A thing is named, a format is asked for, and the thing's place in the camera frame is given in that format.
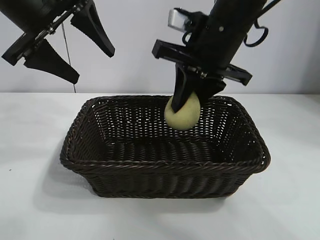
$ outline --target yellow ball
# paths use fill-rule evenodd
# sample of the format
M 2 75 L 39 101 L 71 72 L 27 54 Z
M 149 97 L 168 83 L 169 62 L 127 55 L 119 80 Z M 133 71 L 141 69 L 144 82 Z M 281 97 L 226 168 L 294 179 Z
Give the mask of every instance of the yellow ball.
M 164 119 L 166 123 L 169 127 L 179 131 L 193 128 L 198 123 L 201 112 L 199 98 L 196 93 L 193 92 L 183 107 L 177 112 L 174 112 L 171 107 L 172 100 L 173 96 L 166 104 L 164 110 Z

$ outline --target white wall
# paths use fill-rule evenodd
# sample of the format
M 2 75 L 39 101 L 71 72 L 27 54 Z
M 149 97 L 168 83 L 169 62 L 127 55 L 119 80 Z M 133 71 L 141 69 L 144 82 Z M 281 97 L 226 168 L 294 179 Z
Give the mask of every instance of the white wall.
M 116 48 L 108 58 L 86 36 L 65 22 L 73 67 L 80 73 L 78 92 L 171 93 L 174 63 L 154 59 L 157 38 L 181 43 L 181 34 L 167 27 L 169 9 L 209 13 L 213 0 L 95 0 L 102 24 Z M 253 74 L 247 87 L 227 82 L 225 93 L 320 93 L 320 0 L 283 0 L 260 19 L 270 33 L 256 48 L 244 45 L 233 64 Z M 0 53 L 21 31 L 0 14 Z M 260 32 L 250 32 L 253 42 Z M 62 31 L 48 40 L 66 59 Z M 0 92 L 72 92 L 70 83 L 0 59 Z

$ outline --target black wire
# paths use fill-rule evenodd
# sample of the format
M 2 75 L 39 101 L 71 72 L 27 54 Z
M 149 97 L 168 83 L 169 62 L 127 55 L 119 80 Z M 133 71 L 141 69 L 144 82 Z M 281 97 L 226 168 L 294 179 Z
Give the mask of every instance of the black wire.
M 69 48 L 68 48 L 66 30 L 65 30 L 64 23 L 62 23 L 61 26 L 62 26 L 62 32 L 63 32 L 63 38 L 64 38 L 64 43 L 65 43 L 66 53 L 68 55 L 69 65 L 71 66 L 71 59 L 70 59 L 70 54 L 69 54 Z M 76 94 L 77 91 L 76 91 L 76 85 L 75 84 L 73 84 L 73 90 L 74 90 L 74 93 Z
M 267 6 L 265 6 L 265 8 L 263 8 L 261 10 L 261 12 L 259 13 L 259 15 L 257 16 L 257 19 L 260 18 L 263 14 L 265 14 L 266 12 L 268 12 L 270 9 L 272 9 L 276 4 L 278 4 L 280 1 L 282 0 L 273 0 L 272 2 L 270 2 Z
M 249 47 L 249 48 L 254 48 L 254 47 L 260 45 L 260 44 L 267 38 L 267 36 L 268 36 L 268 34 L 269 34 L 269 29 L 268 29 L 267 27 L 265 27 L 265 26 L 260 26 L 260 25 L 259 25 L 259 22 L 258 22 L 258 19 L 255 20 L 255 22 L 254 22 L 254 27 L 255 27 L 256 29 L 263 29 L 264 31 L 263 31 L 263 35 L 260 37 L 260 39 L 257 40 L 257 41 L 254 42 L 254 43 L 247 43 L 247 41 L 248 41 L 248 35 L 245 36 L 245 38 L 244 38 L 244 40 L 243 40 L 243 43 L 244 43 L 244 45 L 246 45 L 246 46 Z
M 185 44 L 185 45 L 187 45 L 188 44 L 188 41 L 187 41 L 187 36 L 190 34 L 190 33 L 192 33 L 192 31 L 186 31 L 184 34 L 183 34 L 183 36 L 182 36 L 182 42 L 183 42 L 183 44 Z

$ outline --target white table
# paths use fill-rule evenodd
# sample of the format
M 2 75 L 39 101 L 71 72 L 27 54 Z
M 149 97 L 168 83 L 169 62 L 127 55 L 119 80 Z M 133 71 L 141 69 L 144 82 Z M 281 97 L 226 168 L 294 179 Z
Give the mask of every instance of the white table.
M 0 240 L 318 240 L 320 95 L 232 95 L 272 155 L 226 199 L 107 199 L 59 153 L 103 94 L 0 94 Z

